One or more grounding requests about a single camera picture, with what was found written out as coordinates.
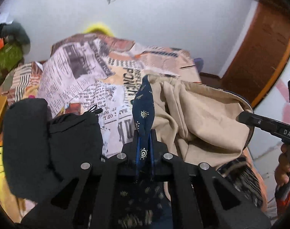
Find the person's right hand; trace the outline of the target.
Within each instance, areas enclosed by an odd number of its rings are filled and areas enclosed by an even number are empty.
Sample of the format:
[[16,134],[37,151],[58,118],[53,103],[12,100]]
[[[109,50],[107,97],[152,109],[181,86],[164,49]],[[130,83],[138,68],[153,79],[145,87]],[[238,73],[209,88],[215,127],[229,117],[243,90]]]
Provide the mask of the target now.
[[274,172],[276,184],[281,187],[289,182],[288,173],[290,173],[290,161],[287,157],[288,145],[281,146],[281,154],[279,156],[279,164]]

